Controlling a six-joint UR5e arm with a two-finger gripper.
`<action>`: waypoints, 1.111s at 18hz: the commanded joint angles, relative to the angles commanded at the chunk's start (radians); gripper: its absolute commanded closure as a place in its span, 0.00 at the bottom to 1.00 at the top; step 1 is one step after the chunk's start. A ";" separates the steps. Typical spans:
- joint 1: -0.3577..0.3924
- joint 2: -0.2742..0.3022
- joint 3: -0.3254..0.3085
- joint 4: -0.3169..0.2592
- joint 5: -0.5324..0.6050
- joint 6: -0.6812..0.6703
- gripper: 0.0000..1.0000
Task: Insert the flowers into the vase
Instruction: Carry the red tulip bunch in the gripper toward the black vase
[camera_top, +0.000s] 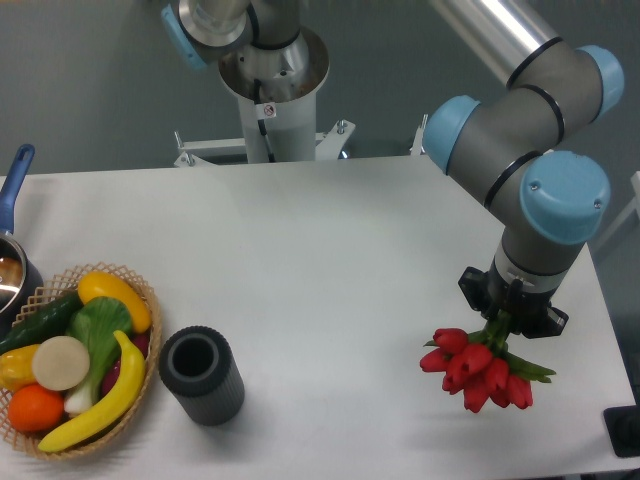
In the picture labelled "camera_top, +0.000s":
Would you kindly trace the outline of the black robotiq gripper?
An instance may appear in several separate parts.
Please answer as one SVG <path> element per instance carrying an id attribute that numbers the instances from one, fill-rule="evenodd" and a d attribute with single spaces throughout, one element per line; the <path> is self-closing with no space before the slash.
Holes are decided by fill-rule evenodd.
<path id="1" fill-rule="evenodd" d="M 550 303 L 550 291 L 529 291 L 520 278 L 506 281 L 498 272 L 468 266 L 458 286 L 473 311 L 485 320 L 509 314 L 528 339 L 560 336 L 569 321 L 567 313 Z"/>

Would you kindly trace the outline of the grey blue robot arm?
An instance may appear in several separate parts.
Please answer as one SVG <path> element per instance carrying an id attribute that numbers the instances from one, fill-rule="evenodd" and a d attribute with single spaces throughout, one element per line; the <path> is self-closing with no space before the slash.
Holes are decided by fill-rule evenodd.
<path id="1" fill-rule="evenodd" d="M 602 168 L 560 149 L 624 91 L 620 63 L 578 49 L 521 1 L 437 1 L 435 10 L 506 87 L 490 106 L 454 97 L 428 116 L 417 150 L 504 226 L 491 267 L 459 285 L 491 325 L 527 338 L 559 335 L 567 315 L 551 299 L 597 231 L 610 198 Z M 161 12 L 193 69 L 216 65 L 236 97 L 252 163 L 331 159 L 340 130 L 316 136 L 316 94 L 329 70 L 322 40 L 295 1 L 172 1 Z"/>

